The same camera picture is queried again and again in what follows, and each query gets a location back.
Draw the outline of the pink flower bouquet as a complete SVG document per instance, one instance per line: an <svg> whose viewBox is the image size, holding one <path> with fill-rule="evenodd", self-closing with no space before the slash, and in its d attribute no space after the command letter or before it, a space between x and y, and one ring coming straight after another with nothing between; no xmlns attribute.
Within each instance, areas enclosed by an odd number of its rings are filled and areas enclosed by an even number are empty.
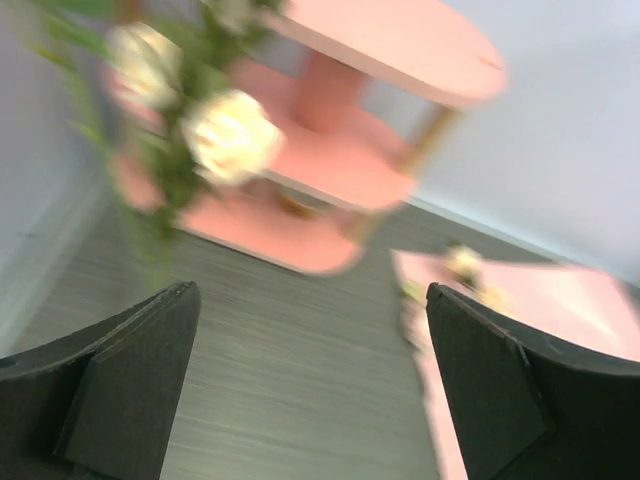
<svg viewBox="0 0 640 480"><path fill-rule="evenodd" d="M506 294L483 279L482 260L483 257L475 250L453 242L447 245L440 267L445 277L473 300L500 314L509 315ZM407 279L402 281L400 288L404 296L404 336L416 350L429 353L432 346L426 315L427 286Z"/></svg>

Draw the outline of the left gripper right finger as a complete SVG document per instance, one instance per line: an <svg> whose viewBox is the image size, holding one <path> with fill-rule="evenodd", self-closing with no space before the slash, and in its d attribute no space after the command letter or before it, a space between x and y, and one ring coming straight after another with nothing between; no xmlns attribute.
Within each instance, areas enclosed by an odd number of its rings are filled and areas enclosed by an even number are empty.
<svg viewBox="0 0 640 480"><path fill-rule="evenodd" d="M426 315L471 479L636 479L639 364L432 283Z"/></svg>

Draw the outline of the purple pink wrapping paper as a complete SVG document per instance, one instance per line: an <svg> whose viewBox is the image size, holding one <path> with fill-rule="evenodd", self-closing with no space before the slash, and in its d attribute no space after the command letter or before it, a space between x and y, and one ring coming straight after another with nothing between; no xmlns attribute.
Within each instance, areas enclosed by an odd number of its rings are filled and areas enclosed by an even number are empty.
<svg viewBox="0 0 640 480"><path fill-rule="evenodd" d="M437 256L395 250L391 257L399 286L407 279L427 289L438 283L471 298L445 277ZM638 315L620 284L607 274L571 265L488 260L482 265L482 276L506 294L510 314L504 316L639 364ZM462 460L432 340L431 346L429 353L417 350L415 361L424 386L424 408L439 474L444 479L471 479Z"/></svg>

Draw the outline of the cream rose flower stem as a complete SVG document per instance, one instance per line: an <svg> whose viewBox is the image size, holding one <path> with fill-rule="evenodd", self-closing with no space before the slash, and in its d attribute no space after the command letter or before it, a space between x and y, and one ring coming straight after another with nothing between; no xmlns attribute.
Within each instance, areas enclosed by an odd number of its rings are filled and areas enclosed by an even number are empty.
<svg viewBox="0 0 640 480"><path fill-rule="evenodd" d="M119 195L138 212L130 231L156 281L168 275L187 211L260 175L283 143L261 102L233 86L231 70L269 36L266 20L285 2L195 5L195 20L146 15L113 26L105 39L128 140Z"/></svg>

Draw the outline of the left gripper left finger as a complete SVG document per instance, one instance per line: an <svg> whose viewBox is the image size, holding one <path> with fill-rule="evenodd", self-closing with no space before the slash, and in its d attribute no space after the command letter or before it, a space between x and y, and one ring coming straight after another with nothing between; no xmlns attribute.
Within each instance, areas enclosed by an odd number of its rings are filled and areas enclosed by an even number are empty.
<svg viewBox="0 0 640 480"><path fill-rule="evenodd" d="M2 478L159 478L200 310L179 282L2 358Z"/></svg>

